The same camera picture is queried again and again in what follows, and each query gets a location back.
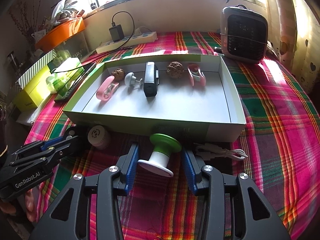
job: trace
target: metal screw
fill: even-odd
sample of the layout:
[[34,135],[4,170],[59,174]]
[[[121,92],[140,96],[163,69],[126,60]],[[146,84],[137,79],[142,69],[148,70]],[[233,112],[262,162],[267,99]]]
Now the metal screw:
[[73,130],[70,130],[70,131],[69,131],[69,135],[70,135],[70,136],[75,136],[75,134],[76,134],[75,131],[73,131]]
[[239,177],[240,177],[241,179],[247,179],[247,178],[249,178],[248,174],[246,174],[246,173],[244,173],[244,172],[241,172],[241,173],[239,174]]
[[73,179],[75,180],[79,180],[79,179],[82,179],[82,174],[81,173],[77,173],[73,176]]
[[213,170],[212,166],[210,166],[210,165],[205,165],[205,166],[203,166],[203,169],[204,169],[205,171],[212,171],[212,170]]
[[111,167],[109,168],[109,171],[111,171],[111,172],[116,172],[118,169],[119,169],[119,168],[118,168],[117,166],[111,166]]

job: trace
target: plaid tablecloth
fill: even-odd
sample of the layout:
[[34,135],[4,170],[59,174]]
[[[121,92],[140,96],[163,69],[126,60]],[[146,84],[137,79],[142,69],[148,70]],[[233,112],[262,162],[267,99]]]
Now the plaid tablecloth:
[[[100,62],[143,54],[214,54],[220,45],[215,33],[161,33],[153,43],[120,51]],[[241,148],[243,162],[215,161],[213,165],[234,175],[245,171],[276,209],[292,239],[303,232],[319,207],[320,132],[319,116],[296,80],[276,61],[265,58],[260,65],[225,59],[238,89],[247,126],[231,149]],[[34,124],[26,143],[55,138],[72,125],[63,106],[48,102]],[[82,157],[63,158],[54,176],[40,185],[38,219],[75,173],[85,176],[114,165],[138,141],[142,157],[150,155],[147,137],[112,133],[110,146],[92,148]],[[119,198],[125,239],[196,239],[203,198],[188,190],[179,154],[169,163],[171,179],[138,168],[133,190]],[[95,199],[91,207],[91,239],[95,239]],[[230,235],[229,220],[226,235]]]

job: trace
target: smartphone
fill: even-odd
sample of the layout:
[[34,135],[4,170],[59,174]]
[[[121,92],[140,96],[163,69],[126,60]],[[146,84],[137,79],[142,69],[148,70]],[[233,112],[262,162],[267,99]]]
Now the smartphone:
[[57,94],[56,98],[54,99],[55,102],[68,101],[85,80],[85,78],[91,73],[92,70],[95,69],[96,63],[88,63],[86,65],[83,65],[82,67],[84,68],[84,71],[75,80],[70,78],[70,80]]

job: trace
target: power strip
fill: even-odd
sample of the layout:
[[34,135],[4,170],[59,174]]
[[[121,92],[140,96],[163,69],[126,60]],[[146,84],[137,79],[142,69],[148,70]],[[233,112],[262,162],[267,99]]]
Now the power strip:
[[[108,41],[103,44],[101,44],[99,47],[97,47],[96,51],[98,54],[107,52],[113,49],[117,49],[118,47],[122,46],[128,39],[128,37],[124,37],[121,41]],[[143,33],[140,36],[134,36],[132,37],[126,44],[126,47],[133,46],[133,45],[138,45],[138,44],[143,44],[143,43],[148,43],[148,42],[154,42],[157,40],[157,33],[152,32],[152,33]]]

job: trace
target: bottle cap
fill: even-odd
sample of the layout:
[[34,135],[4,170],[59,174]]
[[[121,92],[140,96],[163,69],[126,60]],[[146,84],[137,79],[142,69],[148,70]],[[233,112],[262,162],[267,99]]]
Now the bottle cap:
[[89,131],[88,141],[92,144],[92,146],[102,150],[109,145],[110,134],[103,126],[96,125]]

